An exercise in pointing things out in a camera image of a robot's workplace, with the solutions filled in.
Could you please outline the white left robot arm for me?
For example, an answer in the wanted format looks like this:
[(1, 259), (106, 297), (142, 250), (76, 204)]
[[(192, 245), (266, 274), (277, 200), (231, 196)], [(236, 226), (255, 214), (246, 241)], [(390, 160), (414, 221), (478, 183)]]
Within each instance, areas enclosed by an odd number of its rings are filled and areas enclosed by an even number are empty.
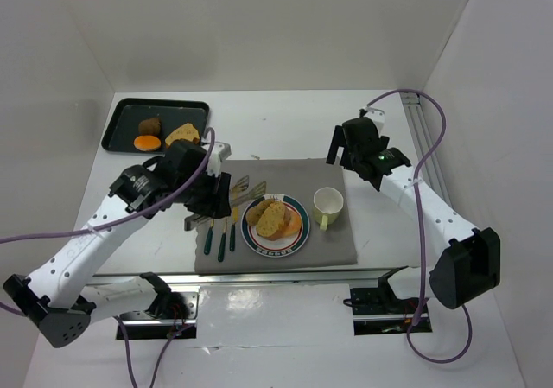
[(230, 196), (230, 174), (222, 162), (227, 143), (200, 145), (175, 141), (162, 156), (125, 169), (110, 185), (99, 208), (43, 266), (27, 276), (14, 274), (3, 290), (54, 348), (77, 340), (93, 323), (129, 312), (174, 319), (187, 312), (185, 299), (153, 272), (120, 283), (91, 285), (107, 259), (157, 213), (173, 204), (191, 214), (191, 229), (208, 219), (222, 219), (244, 197)]

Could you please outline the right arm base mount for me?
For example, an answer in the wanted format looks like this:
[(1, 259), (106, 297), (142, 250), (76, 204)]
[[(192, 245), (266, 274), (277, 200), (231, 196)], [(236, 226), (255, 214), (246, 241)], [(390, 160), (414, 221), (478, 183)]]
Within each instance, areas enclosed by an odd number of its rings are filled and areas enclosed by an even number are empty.
[(399, 299), (389, 285), (389, 279), (403, 268), (385, 273), (376, 287), (350, 289), (350, 296), (342, 303), (351, 309), (353, 331), (356, 336), (405, 334), (419, 304), (418, 297)]

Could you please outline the orange glazed donut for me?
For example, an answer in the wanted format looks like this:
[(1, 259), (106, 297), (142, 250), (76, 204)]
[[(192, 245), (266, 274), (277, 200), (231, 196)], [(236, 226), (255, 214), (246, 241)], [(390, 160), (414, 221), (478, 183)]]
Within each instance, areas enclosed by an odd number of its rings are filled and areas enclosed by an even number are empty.
[(302, 229), (302, 217), (296, 211), (290, 212), (289, 223), (283, 231), (282, 237), (291, 237), (296, 236), (299, 231)]

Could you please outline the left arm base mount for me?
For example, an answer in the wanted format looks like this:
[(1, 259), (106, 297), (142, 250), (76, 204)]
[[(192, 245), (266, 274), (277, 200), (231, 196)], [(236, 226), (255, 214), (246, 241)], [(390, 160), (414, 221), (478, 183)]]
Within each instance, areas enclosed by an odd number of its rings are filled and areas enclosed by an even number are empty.
[(192, 340), (197, 336), (200, 289), (181, 288), (181, 303), (173, 302), (161, 316), (143, 311), (129, 312), (121, 316), (129, 340)]

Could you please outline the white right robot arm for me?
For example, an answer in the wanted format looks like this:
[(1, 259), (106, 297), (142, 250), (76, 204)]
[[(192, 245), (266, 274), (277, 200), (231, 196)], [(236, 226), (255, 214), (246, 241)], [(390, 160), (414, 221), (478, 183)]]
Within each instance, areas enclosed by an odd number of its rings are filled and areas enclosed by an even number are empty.
[(435, 251), (434, 266), (403, 268), (388, 284), (397, 299), (417, 296), (418, 279), (425, 295), (457, 309), (500, 281), (500, 238), (490, 227), (479, 229), (463, 219), (419, 175), (407, 156), (379, 134), (383, 113), (375, 120), (354, 118), (334, 128), (327, 163), (355, 172), (424, 227), (426, 248)]

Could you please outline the sliced bread loaf end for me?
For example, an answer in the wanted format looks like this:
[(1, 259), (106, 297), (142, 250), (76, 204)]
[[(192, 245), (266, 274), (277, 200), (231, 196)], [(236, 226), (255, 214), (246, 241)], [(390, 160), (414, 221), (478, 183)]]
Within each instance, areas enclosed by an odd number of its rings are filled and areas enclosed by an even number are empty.
[(263, 212), (257, 225), (257, 235), (268, 240), (282, 237), (289, 223), (289, 210), (281, 201), (271, 203)]

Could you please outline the brown muffin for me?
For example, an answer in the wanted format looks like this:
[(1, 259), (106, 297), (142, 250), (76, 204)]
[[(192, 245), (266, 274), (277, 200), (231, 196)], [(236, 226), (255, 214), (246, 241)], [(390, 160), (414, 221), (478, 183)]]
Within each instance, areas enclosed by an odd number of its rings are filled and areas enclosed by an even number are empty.
[(260, 201), (256, 206), (251, 207), (245, 213), (246, 223), (249, 226), (255, 226), (264, 214), (264, 211), (272, 204), (272, 202), (272, 199), (265, 199)]

